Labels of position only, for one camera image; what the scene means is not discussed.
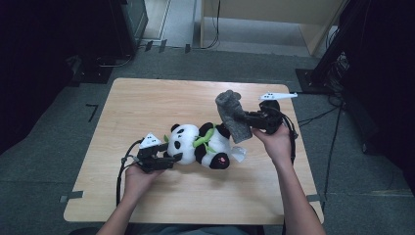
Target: panda head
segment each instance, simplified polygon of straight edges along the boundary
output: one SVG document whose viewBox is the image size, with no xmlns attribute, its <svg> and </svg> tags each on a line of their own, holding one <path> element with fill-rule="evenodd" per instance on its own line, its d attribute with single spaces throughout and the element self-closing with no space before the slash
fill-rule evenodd
<svg viewBox="0 0 415 235">
<path fill-rule="evenodd" d="M 182 159 L 178 162 L 188 165 L 195 161 L 195 148 L 193 142 L 199 135 L 199 128 L 192 124 L 175 124 L 171 127 L 171 135 L 168 139 L 167 153 L 170 156 L 182 154 Z"/>
</svg>

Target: stuffed animal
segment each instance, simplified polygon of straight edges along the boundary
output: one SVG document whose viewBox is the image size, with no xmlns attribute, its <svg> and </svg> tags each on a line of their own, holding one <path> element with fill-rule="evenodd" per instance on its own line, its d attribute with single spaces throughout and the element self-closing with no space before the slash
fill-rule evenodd
<svg viewBox="0 0 415 235">
<path fill-rule="evenodd" d="M 194 161 L 212 168 L 224 169 L 230 164 L 232 150 L 229 142 L 230 132 L 224 124 L 205 123 L 201 128 L 192 124 L 174 124 L 171 127 L 166 156 L 182 154 L 178 162 L 188 165 Z"/>
</svg>

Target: tabletop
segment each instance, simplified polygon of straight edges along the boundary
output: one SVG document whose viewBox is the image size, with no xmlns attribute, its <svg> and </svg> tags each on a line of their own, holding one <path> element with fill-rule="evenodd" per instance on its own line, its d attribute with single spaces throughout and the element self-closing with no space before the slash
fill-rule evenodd
<svg viewBox="0 0 415 235">
<path fill-rule="evenodd" d="M 70 199 L 67 221 L 106 221 L 115 209 L 120 159 L 135 141 L 152 132 L 161 141 L 176 124 L 221 123 L 215 98 L 231 89 L 241 94 L 244 111 L 258 111 L 259 96 L 288 93 L 285 85 L 118 78 L 115 80 L 86 153 Z M 281 112 L 295 124 L 295 170 L 305 195 L 315 195 L 300 129 L 291 99 L 280 100 Z M 157 178 L 140 199 L 131 222 L 201 224 L 282 224 L 284 211 L 278 175 L 262 143 L 253 137 L 232 146 L 247 150 L 246 158 L 231 158 L 227 169 L 209 169 L 197 162 L 175 164 Z M 311 205 L 323 222 L 319 202 Z"/>
</svg>

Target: green bamboo leaf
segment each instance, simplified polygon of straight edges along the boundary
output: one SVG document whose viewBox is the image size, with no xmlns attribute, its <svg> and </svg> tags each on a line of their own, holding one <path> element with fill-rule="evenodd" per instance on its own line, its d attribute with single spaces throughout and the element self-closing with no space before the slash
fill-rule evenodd
<svg viewBox="0 0 415 235">
<path fill-rule="evenodd" d="M 214 149 L 212 149 L 212 147 L 207 145 L 207 150 L 211 153 L 216 153 L 216 151 L 214 151 Z"/>
</svg>

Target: panda ear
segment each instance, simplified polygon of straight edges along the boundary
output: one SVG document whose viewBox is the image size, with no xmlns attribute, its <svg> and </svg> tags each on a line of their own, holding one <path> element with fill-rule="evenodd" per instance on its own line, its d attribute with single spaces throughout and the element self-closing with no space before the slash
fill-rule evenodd
<svg viewBox="0 0 415 235">
<path fill-rule="evenodd" d="M 171 127 L 171 132 L 173 132 L 173 130 L 174 130 L 175 128 L 179 127 L 179 126 L 180 126 L 179 124 L 174 124 L 174 125 Z"/>
</svg>

